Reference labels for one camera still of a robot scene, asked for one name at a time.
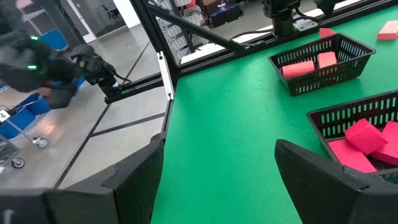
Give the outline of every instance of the red cube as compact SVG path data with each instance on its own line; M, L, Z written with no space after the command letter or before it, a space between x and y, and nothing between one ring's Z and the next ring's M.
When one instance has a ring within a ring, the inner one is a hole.
M337 159L344 166L351 167L364 173L377 171L369 162L368 158L346 139L329 142L329 146L335 153Z
M382 133L388 140L388 143L376 152L373 152L371 156L398 166L398 123L389 121Z
M325 68L330 65L337 64L336 54L334 52L326 52L318 54L319 68Z
M388 21L377 35L378 40L395 40L398 36L398 21Z
M334 35L335 31L333 31L332 29L329 28L321 28L319 29L319 38L325 38L325 37L329 37L331 35Z
M315 70L315 64L312 60L307 62L295 63L292 65L286 65L282 67L282 73L284 78L295 78L301 75L305 75Z
M346 129L345 136L352 145L365 155L369 155L388 143L383 133L366 119L361 119Z

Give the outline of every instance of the shopping cart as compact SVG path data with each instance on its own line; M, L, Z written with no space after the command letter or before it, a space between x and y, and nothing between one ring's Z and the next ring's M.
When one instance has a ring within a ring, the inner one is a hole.
M5 167L11 162L13 168L22 168L25 165L25 160L17 157L21 149L1 134L0 140L5 143L0 146L0 167Z
M30 140L37 147L44 149L49 145L49 141L42 137L32 138L28 133L15 125L9 118L10 114L5 111L0 111L0 122L8 123L10 126L15 128L20 132L25 138ZM17 157L18 153L21 151L19 147L12 143L12 141L5 138L0 134L0 167L5 167L11 162L11 166L16 169L20 169L25 165L25 160L23 158Z

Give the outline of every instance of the black wire basket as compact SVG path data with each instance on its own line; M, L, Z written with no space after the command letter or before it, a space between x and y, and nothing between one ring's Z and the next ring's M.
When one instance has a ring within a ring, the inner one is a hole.
M338 162L328 142L345 138L344 131L359 119L367 119L380 130L388 121L398 121L398 90L312 111L307 114L307 117L327 153L334 161ZM368 159L377 169L377 172L372 175L398 184L398 168L396 166L372 157Z
M318 54L325 52L334 52L337 64L319 69ZM344 34L335 34L270 56L269 60L290 94L297 96L360 76L370 56L375 53L376 50ZM291 79L283 77L283 66L309 60L315 64L314 72Z

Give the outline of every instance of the concrete floor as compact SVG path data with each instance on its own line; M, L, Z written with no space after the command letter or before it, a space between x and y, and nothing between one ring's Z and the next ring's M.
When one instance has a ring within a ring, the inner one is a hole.
M305 4L303 11L313 9ZM268 26L261 1L242 6L245 15L212 31L230 38L247 30ZM142 26L119 29L91 43L97 53L132 81L159 72L155 50ZM8 89L0 94L0 105L13 106L27 95ZM68 108L55 110L37 126L33 136L50 141L39 149L26 139L15 143L22 148L22 169L7 167L0 174L0 188L68 187L101 169L120 161L145 146L160 132L166 96L163 88L115 102L109 106L97 86L84 83ZM109 130L126 124L117 131Z

